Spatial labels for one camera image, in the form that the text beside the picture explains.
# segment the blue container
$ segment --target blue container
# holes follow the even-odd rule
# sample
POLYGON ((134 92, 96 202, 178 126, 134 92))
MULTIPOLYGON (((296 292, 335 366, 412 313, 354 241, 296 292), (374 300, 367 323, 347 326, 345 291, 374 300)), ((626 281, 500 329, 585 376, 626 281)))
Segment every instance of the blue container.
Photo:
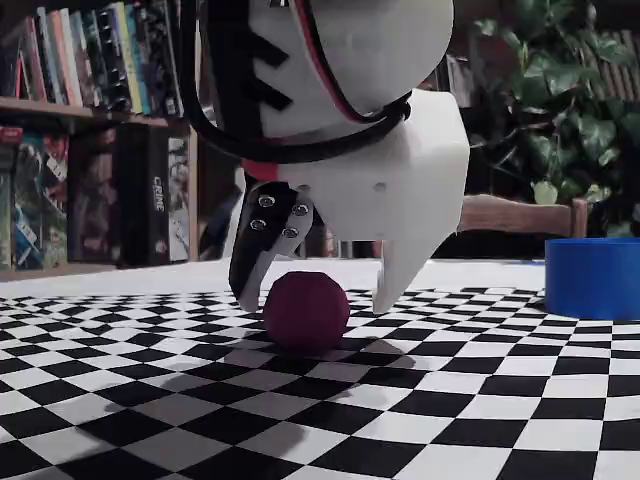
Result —
POLYGON ((548 241, 546 307, 566 317, 640 321, 640 240, 548 241))

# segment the black square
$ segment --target black square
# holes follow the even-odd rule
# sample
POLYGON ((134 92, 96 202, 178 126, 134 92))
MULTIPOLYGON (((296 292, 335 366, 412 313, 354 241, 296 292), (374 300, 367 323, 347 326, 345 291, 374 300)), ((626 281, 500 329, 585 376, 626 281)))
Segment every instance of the black square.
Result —
POLYGON ((311 465, 340 472, 392 478, 423 448, 423 445, 350 437, 311 465))
POLYGON ((433 443, 468 447, 513 448, 526 425, 526 420, 458 418, 445 428, 433 443))
POLYGON ((220 382, 185 390, 182 392, 182 395, 188 395, 190 397, 217 403, 219 405, 230 405, 249 397, 255 397, 261 393, 262 392, 252 388, 220 382))
POLYGON ((484 381, 479 393, 506 397, 542 397, 547 380, 546 377, 493 375, 484 381))
POLYGON ((389 340, 416 340, 416 341, 424 341, 431 335, 435 330, 427 330, 422 328, 398 328, 394 330, 389 335, 385 335, 384 338, 389 340))
POLYGON ((321 402, 294 415, 288 421, 299 425, 330 430, 332 432, 353 435, 365 425, 376 419, 382 412, 370 408, 343 405, 333 402, 321 402))
POLYGON ((16 438, 27 438, 63 430, 71 424, 45 408, 34 408, 0 416, 0 426, 16 438))
POLYGON ((533 418, 603 420, 605 404, 604 398, 543 398, 533 418))
POLYGON ((24 357, 25 355, 35 355, 37 353, 48 352, 49 350, 39 347, 38 345, 23 345, 22 347, 6 348, 4 351, 14 357, 24 357))
POLYGON ((124 447, 169 430, 171 426, 133 410, 122 410, 79 428, 112 445, 124 447))
POLYGON ((99 368, 92 367, 89 364, 82 363, 77 360, 47 365, 45 367, 40 367, 40 369, 59 378, 73 377, 75 375, 82 375, 84 373, 99 370, 99 368))
POLYGON ((370 352, 357 352, 343 359, 344 363, 354 363, 357 365, 371 365, 374 367, 386 367, 387 365, 395 362, 402 354, 393 355, 387 353, 370 353, 370 352))
POLYGON ((269 370, 271 372, 290 373, 292 375, 306 375, 320 362, 310 358, 301 357, 274 357, 265 363, 262 370, 269 370))
POLYGON ((553 369, 554 375, 607 375, 608 373, 608 358, 560 357, 553 369))
POLYGON ((473 395, 461 393, 411 392, 391 409, 393 412, 430 417, 457 417, 473 400, 473 395))
MULTIPOLYGON (((198 338, 198 341, 205 341, 202 338, 198 338)), ((222 357, 229 355, 233 349, 229 347, 221 347, 219 345, 196 345, 191 350, 185 352, 185 355, 190 357, 202 358, 204 360, 216 361, 222 357)))
POLYGON ((0 360, 0 375, 4 373, 19 372, 20 370, 28 370, 29 368, 33 367, 18 358, 0 360))
POLYGON ((640 450, 640 419, 604 422, 601 450, 640 450))
POLYGON ((519 343, 509 352, 510 357, 557 357, 562 347, 557 345, 527 345, 519 343))
POLYGON ((409 352, 425 357, 453 357, 462 350, 464 342, 424 342, 409 352))
POLYGON ((294 397, 327 400, 344 392, 347 388, 351 387, 351 385, 352 384, 349 382, 301 377, 291 383, 283 385, 275 391, 276 393, 282 393, 284 395, 291 395, 294 397))
POLYGON ((494 374, 503 361, 504 357, 454 358, 442 370, 445 372, 494 374))
POLYGON ((230 445, 237 445, 278 423, 271 418, 224 407, 180 428, 230 445))
POLYGON ((360 379, 360 383, 413 389, 418 386, 426 373, 405 368, 372 368, 360 379))
POLYGON ((209 380, 222 381, 237 377, 249 371, 251 371, 250 368, 239 367, 230 363, 213 362, 209 365, 194 368, 193 370, 187 370, 185 373, 209 380))
POLYGON ((123 407, 135 407, 171 395, 171 392, 141 382, 125 383, 96 393, 123 407))
POLYGON ((174 354, 169 352, 162 352, 160 350, 154 350, 153 348, 145 348, 144 350, 140 350, 138 352, 125 353, 120 356, 128 358, 129 360, 135 360, 136 362, 149 363, 173 357, 174 354))
POLYGON ((114 478, 158 480, 171 473, 124 450, 112 450, 74 460, 58 468, 72 478, 91 478, 92 480, 113 480, 114 478))
POLYGON ((69 400, 70 398, 79 397, 87 392, 64 380, 54 380, 53 382, 43 383, 35 387, 25 388, 24 390, 20 390, 20 393, 40 405, 50 405, 52 403, 62 402, 63 400, 69 400))
POLYGON ((282 480, 300 468, 302 465, 233 447, 181 473, 193 480, 282 480))
POLYGON ((173 373, 171 370, 167 370, 165 368, 160 368, 154 365, 145 365, 145 364, 112 368, 111 371, 119 375, 124 375, 125 377, 133 378, 136 380, 141 378, 159 377, 161 375, 173 373))
POLYGON ((596 452, 537 452, 514 450, 498 480, 592 480, 596 452))
POLYGON ((609 375, 608 397, 640 395, 640 375, 609 375))
POLYGON ((0 478, 14 477, 51 466, 20 442, 0 443, 0 458, 0 478))

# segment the checkered mat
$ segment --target checkered mat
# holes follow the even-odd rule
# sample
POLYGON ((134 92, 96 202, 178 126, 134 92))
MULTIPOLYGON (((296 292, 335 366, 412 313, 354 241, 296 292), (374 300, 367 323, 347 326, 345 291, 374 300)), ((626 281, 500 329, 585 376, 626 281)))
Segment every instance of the checkered mat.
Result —
POLYGON ((636 480, 640 322, 348 292, 293 358, 228 293, 0 300, 0 478, 636 480))

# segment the book spine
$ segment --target book spine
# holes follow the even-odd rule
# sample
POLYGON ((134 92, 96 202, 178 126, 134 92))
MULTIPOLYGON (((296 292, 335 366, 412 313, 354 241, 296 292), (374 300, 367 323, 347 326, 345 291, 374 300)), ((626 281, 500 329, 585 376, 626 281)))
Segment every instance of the book spine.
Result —
POLYGON ((129 93, 131 95, 131 110, 133 113, 142 113, 142 100, 140 98, 140 86, 136 75, 136 67, 133 61, 133 52, 131 46, 131 38, 129 36, 129 28, 127 25, 127 15, 123 2, 111 4, 111 8, 116 17, 116 28, 118 32, 118 41, 122 51, 122 60, 124 61, 124 69, 127 75, 127 83, 129 84, 129 93))
POLYGON ((64 81, 64 74, 62 72, 62 63, 60 61, 60 53, 58 51, 58 42, 56 41, 55 28, 53 25, 53 13, 48 13, 46 16, 47 23, 47 38, 49 48, 51 52, 51 64, 53 68, 52 72, 55 72, 54 91, 56 94, 56 103, 61 105, 69 105, 69 97, 67 95, 67 87, 64 81))
POLYGON ((45 48, 45 29, 46 19, 44 25, 42 23, 42 17, 36 13, 33 18, 36 27, 36 38, 38 42, 38 51, 40 52, 40 68, 42 69, 42 76, 44 79, 44 87, 47 93, 47 101, 49 103, 56 103, 56 95, 53 89, 53 81, 51 75, 52 67, 49 65, 49 57, 45 48))
POLYGON ((47 101, 47 92, 44 85, 44 74, 42 72, 40 51, 38 49, 38 34, 36 31, 36 23, 33 17, 28 17, 27 22, 27 35, 25 47, 27 49, 27 57, 29 60, 29 67, 31 69, 31 75, 33 79, 33 92, 35 99, 40 102, 47 101))
POLYGON ((129 41, 131 43, 133 66, 135 69, 136 81, 140 93, 140 102, 142 104, 142 113, 144 113, 145 115, 150 115, 151 106, 149 104, 149 94, 144 77, 142 53, 140 52, 140 42, 138 41, 135 8, 133 5, 127 4, 125 6, 125 16, 127 19, 127 28, 129 31, 129 41))
POLYGON ((73 37, 71 35, 71 20, 69 18, 69 9, 60 10, 60 22, 62 25, 62 37, 64 40, 65 64, 69 71, 69 85, 72 93, 72 105, 81 107, 83 105, 82 92, 80 91, 80 79, 78 76, 78 66, 76 64, 75 49, 73 45, 73 37))
POLYGON ((96 106, 106 106, 108 103, 107 67, 102 54, 102 45, 98 32, 98 20, 94 10, 81 14, 82 32, 85 39, 86 52, 91 73, 93 76, 93 88, 96 97, 96 106))

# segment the leaf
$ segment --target leaf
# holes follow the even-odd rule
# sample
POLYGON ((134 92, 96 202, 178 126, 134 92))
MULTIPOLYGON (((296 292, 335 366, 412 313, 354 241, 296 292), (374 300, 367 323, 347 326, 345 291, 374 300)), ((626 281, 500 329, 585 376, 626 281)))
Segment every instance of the leaf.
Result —
POLYGON ((585 195, 585 200, 589 203, 600 203, 608 200, 611 197, 611 189, 608 187, 600 187, 599 185, 591 185, 587 194, 585 195))
POLYGON ((627 113, 620 118, 620 124, 629 134, 634 145, 640 147, 640 113, 627 113))
POLYGON ((582 146, 589 158, 599 161, 616 137, 615 123, 577 113, 571 116, 571 121, 582 137, 582 146))
POLYGON ((538 205, 555 205, 558 201, 558 190, 547 181, 536 183, 533 194, 538 205))
POLYGON ((614 160, 617 160, 620 157, 620 150, 615 147, 607 149, 600 158, 598 159, 598 163, 601 167, 606 167, 614 160))
POLYGON ((609 228, 607 228, 608 238, 633 238, 633 236, 633 232, 631 231, 631 222, 613 224, 609 225, 609 228))

